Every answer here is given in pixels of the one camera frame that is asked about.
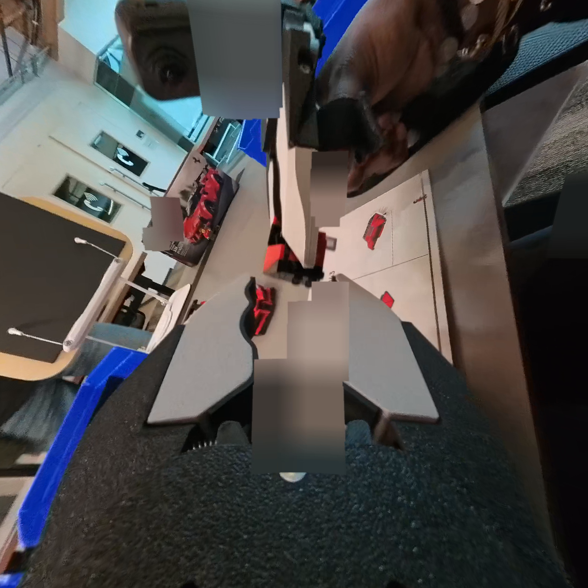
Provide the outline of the red black brick subassembly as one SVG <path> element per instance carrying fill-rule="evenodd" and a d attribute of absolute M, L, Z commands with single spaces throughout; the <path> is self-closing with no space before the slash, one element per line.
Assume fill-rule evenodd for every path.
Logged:
<path fill-rule="evenodd" d="M 323 262 L 326 246 L 327 237 L 323 232 L 319 232 L 314 265 L 310 268 L 303 267 L 282 236 L 281 222 L 277 217 L 274 217 L 263 264 L 263 273 L 294 285 L 304 285 L 311 288 L 313 282 L 319 282 L 324 277 Z"/>

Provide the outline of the person's right hand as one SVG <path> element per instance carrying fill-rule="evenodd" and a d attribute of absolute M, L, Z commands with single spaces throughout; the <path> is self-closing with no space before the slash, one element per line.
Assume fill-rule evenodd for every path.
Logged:
<path fill-rule="evenodd" d="M 419 133 L 401 113 L 445 69 L 464 35 L 458 1 L 368 1 L 357 13 L 316 82 L 320 107 L 356 100 L 382 138 L 369 155 L 350 148 L 349 198 L 408 159 Z"/>

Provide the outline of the white bar bracket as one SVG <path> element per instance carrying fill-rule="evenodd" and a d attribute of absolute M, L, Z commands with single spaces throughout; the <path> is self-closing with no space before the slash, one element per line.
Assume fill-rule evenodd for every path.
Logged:
<path fill-rule="evenodd" d="M 102 312 L 103 306 L 106 304 L 107 299 L 111 294 L 111 290 L 121 277 L 123 266 L 124 264 L 121 258 L 114 258 L 113 261 L 111 261 L 111 264 L 102 277 L 99 286 L 91 300 L 88 302 L 84 312 L 78 317 L 63 341 L 63 352 L 74 352 L 84 342 L 92 325 Z"/>

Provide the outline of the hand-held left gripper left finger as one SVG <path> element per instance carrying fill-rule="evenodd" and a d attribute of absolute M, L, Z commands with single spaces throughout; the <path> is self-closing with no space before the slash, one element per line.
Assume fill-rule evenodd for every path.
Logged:
<path fill-rule="evenodd" d="M 187 321 L 146 420 L 192 423 L 251 385 L 256 281 L 239 276 Z"/>

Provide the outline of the white instruction booklet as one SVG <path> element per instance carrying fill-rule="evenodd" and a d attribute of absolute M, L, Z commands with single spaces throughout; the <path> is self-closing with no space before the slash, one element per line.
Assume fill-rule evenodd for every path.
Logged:
<path fill-rule="evenodd" d="M 334 240 L 325 279 L 341 273 L 388 303 L 453 364 L 429 171 L 321 231 Z"/>

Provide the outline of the dark wall sign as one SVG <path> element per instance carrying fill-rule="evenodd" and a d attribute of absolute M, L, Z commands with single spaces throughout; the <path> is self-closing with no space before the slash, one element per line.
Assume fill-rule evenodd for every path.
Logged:
<path fill-rule="evenodd" d="M 90 147 L 137 178 L 143 176 L 149 165 L 146 159 L 104 130 L 93 138 Z"/>
<path fill-rule="evenodd" d="M 52 195 L 108 224 L 113 223 L 122 209 L 119 202 L 70 175 L 63 178 Z"/>

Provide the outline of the toy set cardboard box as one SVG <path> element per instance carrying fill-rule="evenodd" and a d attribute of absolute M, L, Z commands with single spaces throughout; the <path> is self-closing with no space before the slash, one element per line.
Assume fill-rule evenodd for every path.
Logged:
<path fill-rule="evenodd" d="M 164 254 L 194 267 L 213 243 L 239 184 L 208 162 L 200 151 L 189 153 L 165 196 L 180 201 L 183 237 Z"/>

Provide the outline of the black panel with wooden edge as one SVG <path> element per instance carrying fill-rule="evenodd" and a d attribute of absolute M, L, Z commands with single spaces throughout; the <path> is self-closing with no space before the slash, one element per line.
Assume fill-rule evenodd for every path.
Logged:
<path fill-rule="evenodd" d="M 68 367 L 82 346 L 63 352 L 71 327 L 111 261 L 121 258 L 124 271 L 133 254 L 132 241 L 104 221 L 1 194 L 1 376 L 45 380 Z"/>

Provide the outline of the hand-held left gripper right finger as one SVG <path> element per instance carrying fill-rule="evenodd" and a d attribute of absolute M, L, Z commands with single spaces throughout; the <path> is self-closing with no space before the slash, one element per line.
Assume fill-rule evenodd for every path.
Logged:
<path fill-rule="evenodd" d="M 349 290 L 346 385 L 386 420 L 437 424 L 440 415 L 401 320 L 345 275 L 336 280 Z"/>

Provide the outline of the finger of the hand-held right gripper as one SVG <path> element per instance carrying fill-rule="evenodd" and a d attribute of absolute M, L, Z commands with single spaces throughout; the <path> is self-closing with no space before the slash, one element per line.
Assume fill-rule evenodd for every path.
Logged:
<path fill-rule="evenodd" d="M 280 238 L 280 172 L 274 157 L 268 157 L 268 207 L 271 220 L 269 239 Z"/>
<path fill-rule="evenodd" d="M 311 214 L 313 149 L 289 146 L 287 120 L 277 119 L 276 155 L 279 169 L 282 236 L 305 268 L 316 264 L 319 229 Z"/>

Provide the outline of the red brick-built toy car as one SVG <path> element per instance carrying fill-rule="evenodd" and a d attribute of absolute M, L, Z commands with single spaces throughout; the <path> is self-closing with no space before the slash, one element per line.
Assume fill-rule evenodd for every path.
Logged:
<path fill-rule="evenodd" d="M 256 285 L 256 302 L 254 306 L 254 335 L 266 333 L 276 308 L 276 289 L 260 284 Z"/>

